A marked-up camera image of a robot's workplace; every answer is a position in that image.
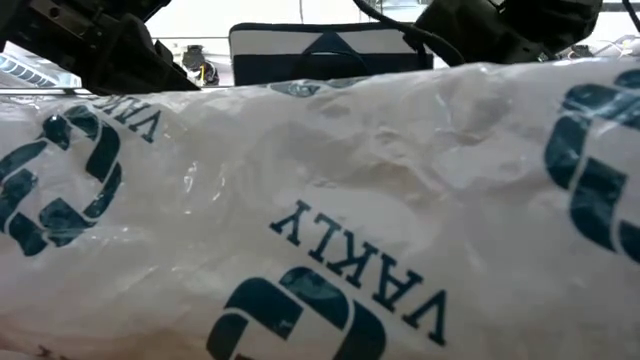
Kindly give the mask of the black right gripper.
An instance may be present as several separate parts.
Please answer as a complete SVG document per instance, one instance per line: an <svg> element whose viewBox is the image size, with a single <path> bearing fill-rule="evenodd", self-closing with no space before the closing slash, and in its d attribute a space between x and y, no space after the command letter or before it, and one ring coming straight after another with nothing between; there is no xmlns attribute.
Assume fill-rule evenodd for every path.
<svg viewBox="0 0 640 360"><path fill-rule="evenodd" d="M449 65L536 62L586 39L603 0L431 0L414 25Z"/></svg>

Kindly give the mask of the white printed plastic package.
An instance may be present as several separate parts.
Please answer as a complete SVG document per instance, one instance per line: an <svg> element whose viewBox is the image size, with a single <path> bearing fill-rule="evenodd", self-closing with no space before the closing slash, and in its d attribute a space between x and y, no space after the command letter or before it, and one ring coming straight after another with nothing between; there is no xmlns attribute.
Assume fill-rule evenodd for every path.
<svg viewBox="0 0 640 360"><path fill-rule="evenodd" d="M640 360L640 60L0 99L0 360Z"/></svg>

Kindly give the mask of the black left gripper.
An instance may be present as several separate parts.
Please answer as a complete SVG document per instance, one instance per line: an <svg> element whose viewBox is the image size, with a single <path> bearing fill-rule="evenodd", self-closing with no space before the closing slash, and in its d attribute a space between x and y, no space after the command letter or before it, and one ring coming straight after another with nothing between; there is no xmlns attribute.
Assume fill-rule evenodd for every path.
<svg viewBox="0 0 640 360"><path fill-rule="evenodd" d="M198 91L145 21L170 0L0 0L0 50L11 42L100 95Z"/></svg>

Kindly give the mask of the navy fabric basket white stripe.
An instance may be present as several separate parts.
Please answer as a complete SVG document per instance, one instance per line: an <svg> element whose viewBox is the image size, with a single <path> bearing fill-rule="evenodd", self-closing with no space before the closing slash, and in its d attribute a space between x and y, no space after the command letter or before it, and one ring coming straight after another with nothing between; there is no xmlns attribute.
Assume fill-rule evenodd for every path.
<svg viewBox="0 0 640 360"><path fill-rule="evenodd" d="M234 84L331 80L431 70L433 52L412 49L403 33L378 22L240 23L229 31Z"/></svg>

